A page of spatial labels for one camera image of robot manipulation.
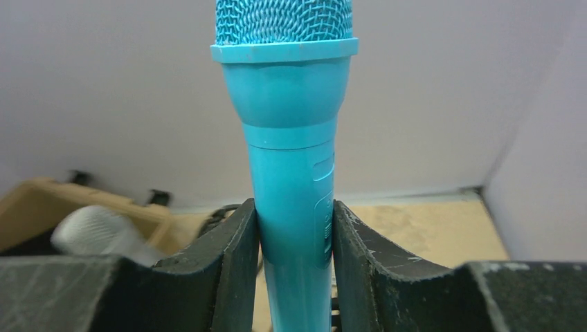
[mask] black clip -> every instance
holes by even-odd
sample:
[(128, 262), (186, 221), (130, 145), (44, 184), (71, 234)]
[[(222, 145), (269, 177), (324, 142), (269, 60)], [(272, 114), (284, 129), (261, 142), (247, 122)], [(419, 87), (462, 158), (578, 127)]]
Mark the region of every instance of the black clip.
[(169, 206), (173, 195), (170, 192), (164, 192), (163, 190), (151, 189), (151, 199), (149, 204), (157, 204), (162, 206)]
[(71, 171), (72, 176), (69, 179), (69, 183), (74, 183), (76, 185), (83, 185), (85, 187), (88, 186), (90, 181), (92, 180), (92, 175), (88, 172), (78, 171), (74, 169)]

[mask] mesh grille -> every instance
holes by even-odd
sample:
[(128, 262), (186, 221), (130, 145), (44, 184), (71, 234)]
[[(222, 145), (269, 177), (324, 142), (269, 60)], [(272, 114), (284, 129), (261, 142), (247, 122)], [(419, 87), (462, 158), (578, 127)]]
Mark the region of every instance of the mesh grille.
[(217, 45), (351, 37), (351, 0), (216, 0)]
[(91, 205), (68, 215), (55, 229), (54, 244), (79, 255), (104, 252), (121, 232), (133, 229), (131, 221), (105, 207)]

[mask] teal microphone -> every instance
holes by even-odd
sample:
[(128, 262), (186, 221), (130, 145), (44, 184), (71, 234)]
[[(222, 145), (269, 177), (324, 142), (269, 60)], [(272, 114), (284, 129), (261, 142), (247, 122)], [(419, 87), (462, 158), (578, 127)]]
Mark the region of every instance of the teal microphone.
[(331, 327), (336, 119), (348, 81), (350, 0), (217, 0), (222, 64), (249, 151), (275, 332)]

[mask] beige floor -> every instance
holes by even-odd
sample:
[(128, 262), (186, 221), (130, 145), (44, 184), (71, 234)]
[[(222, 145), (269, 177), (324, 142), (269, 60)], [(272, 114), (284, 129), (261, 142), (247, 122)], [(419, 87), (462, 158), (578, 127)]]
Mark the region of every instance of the beige floor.
[[(469, 260), (508, 259), (487, 214), (476, 199), (351, 206), (371, 228), (435, 263), (455, 267)], [(177, 216), (176, 236), (188, 243), (207, 214)], [(271, 327), (264, 275), (257, 279), (253, 329)]]

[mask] white panel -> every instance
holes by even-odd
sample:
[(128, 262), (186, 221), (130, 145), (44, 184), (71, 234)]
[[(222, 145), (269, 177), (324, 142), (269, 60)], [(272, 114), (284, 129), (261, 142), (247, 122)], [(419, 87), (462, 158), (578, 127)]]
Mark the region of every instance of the white panel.
[[(556, 58), (579, 0), (354, 2), (338, 197), (479, 185)], [(176, 204), (251, 195), (218, 64), (214, 1), (0, 2), (0, 162)]]
[(3, 164), (0, 164), (0, 196), (3, 196), (9, 192), (23, 180), (25, 179), (18, 177), (18, 175), (16, 175), (12, 169), (7, 168)]
[(485, 197), (513, 258), (587, 260), (587, 5)]

